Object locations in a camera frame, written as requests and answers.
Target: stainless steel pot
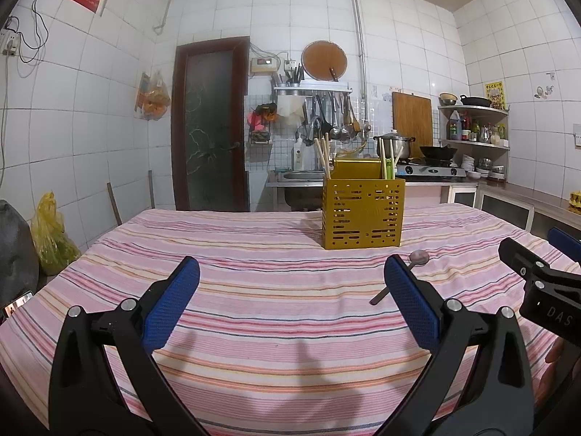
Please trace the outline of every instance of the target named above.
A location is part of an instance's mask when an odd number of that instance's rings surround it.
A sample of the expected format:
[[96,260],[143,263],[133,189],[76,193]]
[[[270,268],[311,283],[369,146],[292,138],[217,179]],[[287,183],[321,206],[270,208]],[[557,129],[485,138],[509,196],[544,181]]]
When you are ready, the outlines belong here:
[[397,157],[397,153],[401,148],[402,155],[400,159],[406,160],[411,157],[411,143],[415,141],[415,138],[409,138],[407,136],[402,136],[396,132],[390,132],[388,134],[384,134],[382,136],[374,136],[374,139],[377,141],[377,155],[381,157],[379,151],[379,142],[383,142],[383,146],[385,148],[385,156],[391,157],[391,147],[389,140],[391,139],[391,143],[393,144],[393,157]]

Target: black bag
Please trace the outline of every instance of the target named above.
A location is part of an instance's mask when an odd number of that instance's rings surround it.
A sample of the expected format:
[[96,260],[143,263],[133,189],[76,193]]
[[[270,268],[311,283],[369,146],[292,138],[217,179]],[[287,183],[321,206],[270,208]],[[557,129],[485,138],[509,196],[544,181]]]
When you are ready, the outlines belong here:
[[38,289],[38,256],[28,223],[0,200],[0,307]]

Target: blue gripper pad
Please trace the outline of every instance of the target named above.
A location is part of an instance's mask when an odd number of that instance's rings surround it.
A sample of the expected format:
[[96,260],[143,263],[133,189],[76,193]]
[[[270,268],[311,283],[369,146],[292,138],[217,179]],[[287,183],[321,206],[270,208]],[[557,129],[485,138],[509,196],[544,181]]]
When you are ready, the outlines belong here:
[[548,243],[565,256],[581,264],[581,242],[563,231],[552,228],[547,234]]
[[145,319],[141,342],[148,354],[166,345],[199,283],[200,265],[190,258]]
[[391,256],[385,261],[383,276],[415,342],[435,353],[440,344],[440,322],[408,271]]

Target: white bottle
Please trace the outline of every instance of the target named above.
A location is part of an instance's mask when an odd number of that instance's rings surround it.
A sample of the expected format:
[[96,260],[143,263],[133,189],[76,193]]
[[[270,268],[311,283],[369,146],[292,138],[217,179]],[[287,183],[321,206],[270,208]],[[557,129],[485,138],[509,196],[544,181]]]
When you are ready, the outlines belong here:
[[303,147],[303,138],[299,136],[292,149],[292,169],[294,171],[304,170]]

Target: brown door frame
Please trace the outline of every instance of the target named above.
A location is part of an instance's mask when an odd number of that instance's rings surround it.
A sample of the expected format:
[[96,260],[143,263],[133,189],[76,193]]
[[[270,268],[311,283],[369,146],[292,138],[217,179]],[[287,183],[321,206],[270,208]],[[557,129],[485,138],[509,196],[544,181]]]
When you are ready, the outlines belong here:
[[248,92],[248,57],[251,39],[230,37],[178,46],[175,51],[171,105],[171,168],[175,209],[190,210],[185,155],[185,77],[188,57],[198,54],[232,51],[232,106],[230,142],[239,143],[232,151],[233,196],[236,211],[248,211],[248,188],[244,164],[244,95]]

